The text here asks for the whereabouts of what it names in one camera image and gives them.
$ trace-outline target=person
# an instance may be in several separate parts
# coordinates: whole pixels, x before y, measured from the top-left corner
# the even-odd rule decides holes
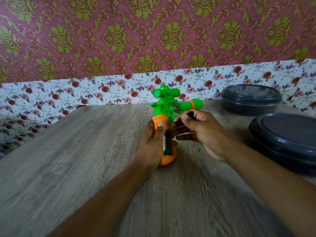
[[[196,120],[187,115],[190,111]],[[316,186],[236,141],[211,113],[191,109],[174,122],[180,119],[184,125],[174,125],[172,136],[199,141],[211,156],[230,165],[294,236],[315,236]],[[49,236],[112,236],[134,195],[157,168],[164,133],[162,122],[155,133],[149,121],[132,162]]]

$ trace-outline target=person's left hand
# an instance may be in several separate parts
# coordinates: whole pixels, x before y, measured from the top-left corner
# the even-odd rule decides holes
[[[164,123],[159,121],[155,133],[154,122],[150,120],[134,155],[133,161],[145,167],[149,175],[153,174],[160,162],[165,131]]]

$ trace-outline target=forearm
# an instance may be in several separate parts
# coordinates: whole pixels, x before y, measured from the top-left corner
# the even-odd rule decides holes
[[[316,186],[242,144],[226,162],[295,236],[315,235]]]
[[[49,236],[112,236],[147,178],[147,170],[132,162]]]

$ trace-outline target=green and orange toy gun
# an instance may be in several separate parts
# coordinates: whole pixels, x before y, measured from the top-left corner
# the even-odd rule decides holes
[[[159,101],[150,105],[154,108],[154,115],[152,119],[155,124],[155,130],[157,129],[158,121],[163,121],[166,127],[159,163],[160,166],[169,164],[176,158],[177,155],[176,148],[169,134],[173,120],[183,111],[193,108],[201,109],[203,105],[200,99],[178,102],[175,97],[178,97],[179,95],[179,89],[170,89],[164,84],[160,85],[160,89],[153,90],[153,96],[155,98],[160,98]]]

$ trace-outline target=table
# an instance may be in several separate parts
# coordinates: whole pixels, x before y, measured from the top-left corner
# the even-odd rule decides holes
[[[250,144],[253,117],[203,110]],[[279,105],[277,112],[297,110]],[[151,119],[149,104],[84,106],[0,160],[0,236],[44,236],[131,161]],[[226,164],[202,145],[179,142],[134,197],[116,236],[291,236]]]

